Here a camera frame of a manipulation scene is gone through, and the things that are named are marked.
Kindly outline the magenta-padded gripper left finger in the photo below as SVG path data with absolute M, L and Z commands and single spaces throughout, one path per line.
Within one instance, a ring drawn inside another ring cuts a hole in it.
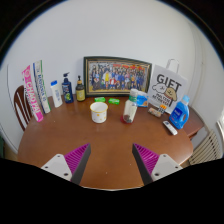
M 87 143 L 66 155 L 56 154 L 42 169 L 79 185 L 90 154 L 91 145 Z

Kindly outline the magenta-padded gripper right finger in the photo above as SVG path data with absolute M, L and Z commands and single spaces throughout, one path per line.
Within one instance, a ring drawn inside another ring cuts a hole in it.
M 133 144 L 132 153 L 145 185 L 182 169 L 168 154 L 158 155 L 137 143 Z

